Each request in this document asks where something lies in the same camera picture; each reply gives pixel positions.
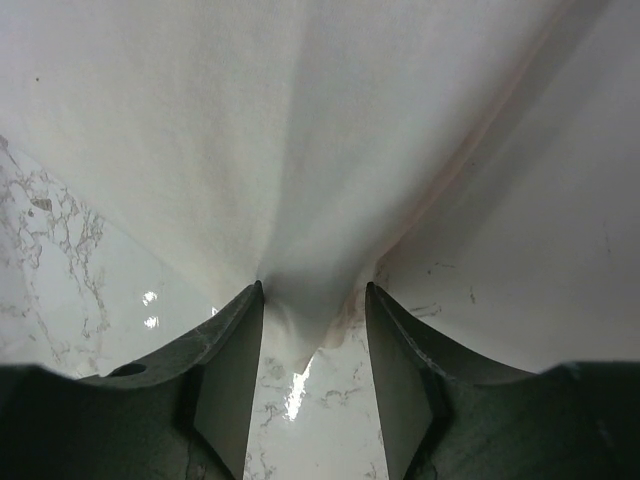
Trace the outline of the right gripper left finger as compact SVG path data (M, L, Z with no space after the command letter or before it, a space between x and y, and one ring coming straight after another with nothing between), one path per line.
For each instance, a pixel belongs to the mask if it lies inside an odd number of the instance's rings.
M5 479L239 479L263 332L260 283L107 376L1 370Z

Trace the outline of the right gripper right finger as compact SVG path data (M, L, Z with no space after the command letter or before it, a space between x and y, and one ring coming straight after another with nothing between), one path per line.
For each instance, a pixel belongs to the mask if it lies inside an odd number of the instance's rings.
M365 320L393 479L635 479L639 366L538 374L480 355L369 284Z

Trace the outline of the white coca-cola t-shirt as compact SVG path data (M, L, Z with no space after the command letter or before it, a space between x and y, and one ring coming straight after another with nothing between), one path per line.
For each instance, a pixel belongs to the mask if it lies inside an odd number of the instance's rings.
M635 1L5 1L8 142L274 353L370 278L526 370L639 356Z

